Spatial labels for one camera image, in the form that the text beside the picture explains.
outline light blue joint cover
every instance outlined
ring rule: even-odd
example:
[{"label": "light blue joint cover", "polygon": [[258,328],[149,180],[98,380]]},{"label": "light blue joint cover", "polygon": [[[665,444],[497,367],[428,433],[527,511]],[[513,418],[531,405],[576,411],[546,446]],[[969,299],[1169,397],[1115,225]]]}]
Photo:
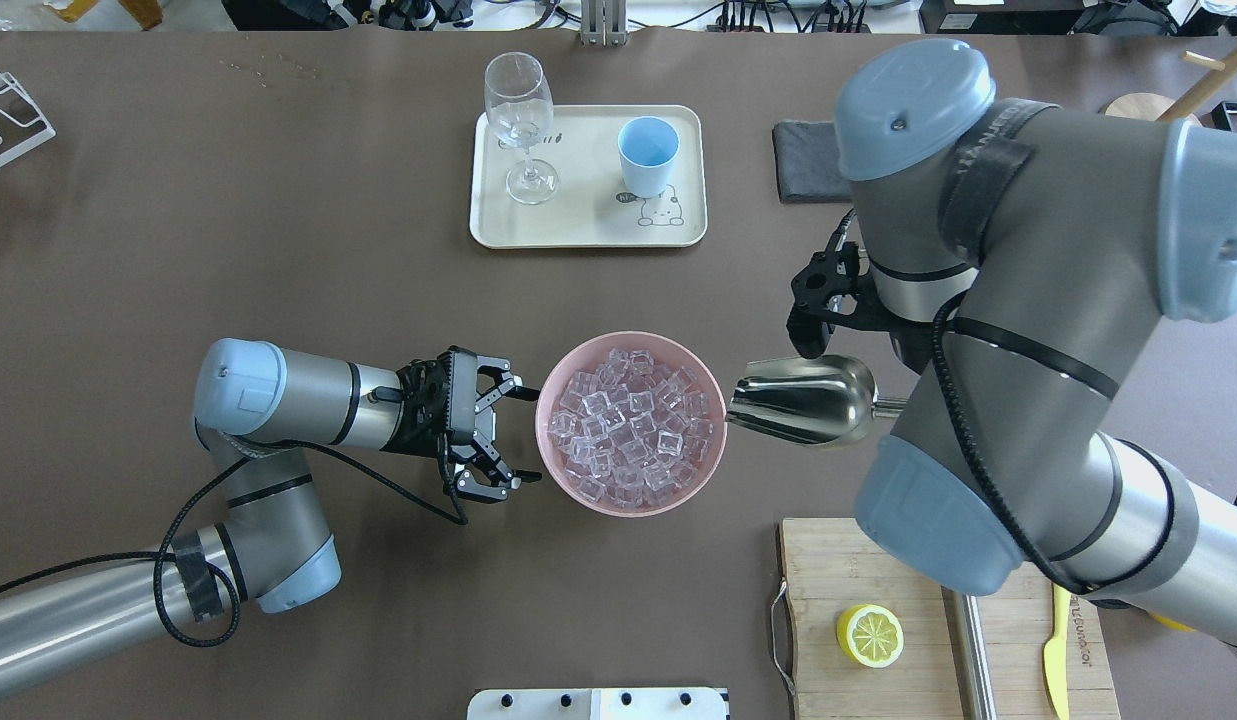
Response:
[{"label": "light blue joint cover", "polygon": [[1175,120],[1162,166],[1162,313],[1216,323],[1237,312],[1237,134]]},{"label": "light blue joint cover", "polygon": [[960,478],[905,439],[887,435],[854,515],[889,555],[954,591],[998,591],[1022,553],[992,510]]},{"label": "light blue joint cover", "polygon": [[987,59],[965,42],[928,38],[877,54],[836,100],[841,174],[871,181],[956,142],[996,99]]},{"label": "light blue joint cover", "polygon": [[322,594],[329,593],[343,579],[343,565],[338,564],[338,551],[334,551],[334,536],[308,557],[302,568],[286,578],[280,585],[259,596],[259,607],[263,612],[275,614],[293,610],[303,602],[310,602]]},{"label": "light blue joint cover", "polygon": [[285,355],[278,346],[223,338],[200,365],[195,418],[208,428],[247,435],[271,419],[285,395]]}]

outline beige tray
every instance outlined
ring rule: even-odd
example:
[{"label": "beige tray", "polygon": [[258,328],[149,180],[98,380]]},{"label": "beige tray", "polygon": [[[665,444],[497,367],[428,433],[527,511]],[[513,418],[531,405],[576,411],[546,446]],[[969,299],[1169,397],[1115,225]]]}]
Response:
[{"label": "beige tray", "polygon": [[[622,184],[618,130],[627,120],[656,115],[682,136],[672,183],[663,195],[641,200]],[[484,114],[476,120],[473,161],[471,235],[485,247],[687,247],[706,234],[703,126],[683,105],[557,105],[555,119],[534,157],[554,165],[560,188],[541,205],[510,199],[507,172],[523,158],[499,146]]]}]

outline wine glass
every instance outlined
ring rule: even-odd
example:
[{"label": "wine glass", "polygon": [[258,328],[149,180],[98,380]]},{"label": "wine glass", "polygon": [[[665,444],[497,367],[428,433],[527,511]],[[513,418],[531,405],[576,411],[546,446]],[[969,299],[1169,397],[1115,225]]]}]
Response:
[{"label": "wine glass", "polygon": [[560,176],[531,147],[550,129],[550,88],[542,63],[532,54],[503,53],[485,68],[485,110],[489,126],[508,147],[524,150],[524,160],[507,173],[507,192],[526,205],[547,202],[555,194]]}]

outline metal ice scoop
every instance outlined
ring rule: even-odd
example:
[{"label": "metal ice scoop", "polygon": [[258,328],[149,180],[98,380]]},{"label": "metal ice scoop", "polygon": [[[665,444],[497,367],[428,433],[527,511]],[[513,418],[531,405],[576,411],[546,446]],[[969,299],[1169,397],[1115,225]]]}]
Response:
[{"label": "metal ice scoop", "polygon": [[729,421],[800,445],[842,447],[866,437],[873,418],[897,418],[905,400],[877,397],[861,360],[823,355],[747,362],[729,401]]}]

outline pink bowl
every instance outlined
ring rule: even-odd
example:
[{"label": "pink bowl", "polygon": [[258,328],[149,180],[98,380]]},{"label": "pink bowl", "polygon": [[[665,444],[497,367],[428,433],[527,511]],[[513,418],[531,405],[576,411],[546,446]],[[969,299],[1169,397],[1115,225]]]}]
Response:
[{"label": "pink bowl", "polygon": [[[554,438],[550,437],[550,433],[548,432],[550,427],[550,413],[557,409],[560,395],[564,393],[564,388],[568,386],[569,379],[573,377],[573,374],[580,372],[580,370],[591,372],[597,365],[605,361],[609,356],[609,351],[614,350],[616,346],[621,346],[623,350],[647,350],[658,362],[663,362],[673,367],[685,366],[690,369],[699,379],[703,393],[706,395],[709,405],[708,419],[717,424],[719,428],[719,432],[711,435],[704,459],[696,464],[696,478],[694,479],[694,482],[678,491],[669,502],[658,507],[627,510],[610,504],[606,499],[600,499],[600,501],[593,502],[586,497],[583,497],[569,482],[567,470],[564,470],[564,461],[567,458],[558,450]],[[546,377],[546,382],[542,384],[542,396],[539,397],[539,401],[537,401],[537,409],[534,411],[534,433],[537,435],[537,443],[539,443],[542,461],[546,464],[546,469],[550,473],[550,478],[555,479],[558,486],[564,489],[564,492],[567,492],[569,497],[573,497],[573,500],[581,502],[581,505],[586,505],[596,512],[612,515],[615,518],[644,518],[644,516],[667,512],[672,507],[683,505],[688,499],[694,497],[696,491],[700,491],[700,489],[703,489],[703,486],[705,486],[708,480],[711,478],[711,474],[715,471],[715,466],[720,463],[720,456],[724,455],[724,437],[726,435],[726,421],[724,421],[724,396],[720,395],[720,386],[715,382],[711,370],[709,370],[701,360],[696,359],[696,355],[688,351],[685,346],[679,345],[679,343],[667,340],[664,336],[657,336],[653,333],[643,332],[602,334],[602,336],[593,338],[589,341],[584,341],[580,346],[573,348],[573,350],[562,358],[555,367],[550,370],[550,375]]]}]

